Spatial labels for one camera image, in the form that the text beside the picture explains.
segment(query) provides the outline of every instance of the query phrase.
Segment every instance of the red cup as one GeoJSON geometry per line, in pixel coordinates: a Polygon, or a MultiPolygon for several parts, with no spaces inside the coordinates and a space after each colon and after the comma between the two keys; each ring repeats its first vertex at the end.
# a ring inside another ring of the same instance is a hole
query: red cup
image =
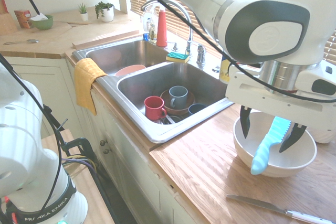
{"type": "Polygon", "coordinates": [[[147,97],[145,99],[146,117],[152,121],[165,118],[167,112],[163,105],[164,101],[161,97],[147,97]]]}

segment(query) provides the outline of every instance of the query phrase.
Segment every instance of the dish towel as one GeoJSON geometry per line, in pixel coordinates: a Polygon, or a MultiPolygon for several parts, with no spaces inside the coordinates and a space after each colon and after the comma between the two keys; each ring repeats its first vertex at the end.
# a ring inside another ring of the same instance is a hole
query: dish towel
{"type": "Polygon", "coordinates": [[[93,82],[98,77],[106,76],[107,74],[92,59],[85,58],[77,62],[73,75],[77,105],[87,108],[93,115],[97,115],[90,90],[93,82]]]}

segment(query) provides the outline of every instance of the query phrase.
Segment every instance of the sink basin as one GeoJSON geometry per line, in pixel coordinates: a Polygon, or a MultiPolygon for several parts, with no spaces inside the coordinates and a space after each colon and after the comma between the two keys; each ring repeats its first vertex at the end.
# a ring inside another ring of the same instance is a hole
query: sink basin
{"type": "Polygon", "coordinates": [[[96,81],[153,143],[165,143],[233,104],[225,98],[227,85],[219,81],[218,74],[216,76],[211,68],[200,67],[193,60],[188,63],[166,62],[166,50],[142,38],[133,38],[73,53],[78,60],[93,59],[108,74],[96,81]],[[114,75],[121,68],[133,64],[142,64],[146,68],[124,76],[114,75]],[[191,116],[180,116],[175,124],[165,124],[168,120],[149,120],[145,116],[145,98],[160,96],[173,86],[185,86],[194,94],[196,103],[207,107],[191,116]]]}
{"type": "Polygon", "coordinates": [[[79,60],[91,58],[105,73],[115,74],[131,65],[150,67],[165,62],[167,51],[139,37],[78,50],[73,54],[79,60]]]}
{"type": "Polygon", "coordinates": [[[226,84],[189,64],[171,63],[122,79],[118,89],[143,114],[144,100],[158,97],[173,86],[184,86],[195,96],[195,103],[209,106],[225,98],[226,84]]]}

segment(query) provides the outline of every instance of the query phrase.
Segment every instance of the cabinet knob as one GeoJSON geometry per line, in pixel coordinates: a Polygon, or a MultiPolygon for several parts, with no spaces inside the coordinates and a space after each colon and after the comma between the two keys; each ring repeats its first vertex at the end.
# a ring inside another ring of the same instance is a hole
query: cabinet knob
{"type": "Polygon", "coordinates": [[[105,143],[107,143],[107,140],[101,140],[101,141],[99,142],[100,146],[104,146],[105,143]]]}
{"type": "Polygon", "coordinates": [[[109,152],[112,152],[112,150],[111,150],[111,149],[105,149],[105,150],[103,151],[104,154],[108,154],[109,152]]]}

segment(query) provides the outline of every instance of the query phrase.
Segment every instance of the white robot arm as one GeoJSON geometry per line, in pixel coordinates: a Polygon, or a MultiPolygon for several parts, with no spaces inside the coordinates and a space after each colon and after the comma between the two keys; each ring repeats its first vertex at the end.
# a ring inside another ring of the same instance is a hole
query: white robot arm
{"type": "MultiPolygon", "coordinates": [[[[336,28],[336,6],[328,0],[181,0],[225,54],[243,64],[264,62],[248,72],[276,88],[306,98],[336,98],[336,67],[323,61],[336,28]]],[[[227,97],[301,125],[332,130],[336,104],[304,101],[273,92],[236,67],[227,97]]]]}
{"type": "MultiPolygon", "coordinates": [[[[0,198],[9,197],[20,224],[82,223],[88,209],[86,199],[63,167],[40,213],[55,179],[58,156],[41,145],[42,113],[37,104],[1,63],[0,80],[0,198]]],[[[37,88],[22,82],[42,104],[37,88]]]]}

